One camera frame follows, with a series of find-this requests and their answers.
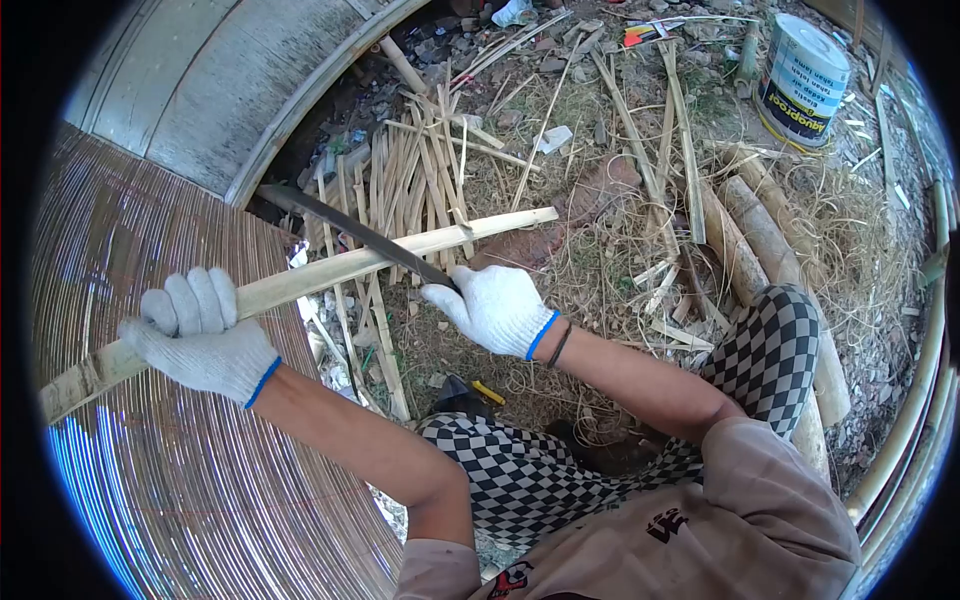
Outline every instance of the bracelet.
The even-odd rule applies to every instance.
[[[570,337],[570,331],[573,331],[572,321],[566,325],[564,336],[560,338],[560,343],[557,344],[557,349],[553,351],[553,356],[550,357],[550,360],[546,364],[547,369],[553,369],[553,366],[557,363],[557,359],[560,358],[560,352],[564,349],[564,344],[566,344],[566,339]]]

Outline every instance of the machete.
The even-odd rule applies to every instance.
[[[356,241],[374,249],[384,258],[393,260],[401,267],[420,275],[424,281],[445,285],[460,294],[460,288],[446,273],[356,219],[288,185],[271,185],[270,187],[271,196],[282,196],[305,212],[330,223],[332,227],[336,227]]]

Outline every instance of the woven bamboo mat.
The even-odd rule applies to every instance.
[[[73,128],[36,221],[35,376],[42,386],[116,336],[173,271],[243,285],[286,269],[288,234]],[[316,376],[293,304],[259,318]],[[366,485],[250,411],[148,371],[49,428],[81,520],[133,597],[374,598],[400,545]]]

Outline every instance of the checkered pants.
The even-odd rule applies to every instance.
[[[813,384],[819,330],[805,292],[768,286],[707,359],[701,376],[747,416],[768,421],[789,439]],[[475,527],[518,550],[617,505],[629,492],[701,481],[703,468],[699,446],[676,438],[641,476],[616,478],[578,468],[554,436],[497,420],[440,413],[418,431],[469,475]]]

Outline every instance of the gloved hand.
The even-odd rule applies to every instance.
[[[141,318],[117,327],[151,367],[193,390],[250,408],[280,355],[255,319],[237,322],[236,288],[223,269],[194,267],[140,299]]]
[[[533,279],[521,269],[491,265],[483,271],[454,267],[461,297],[445,285],[424,285],[436,304],[470,340],[494,354],[531,360],[547,328],[560,316],[543,305]]]

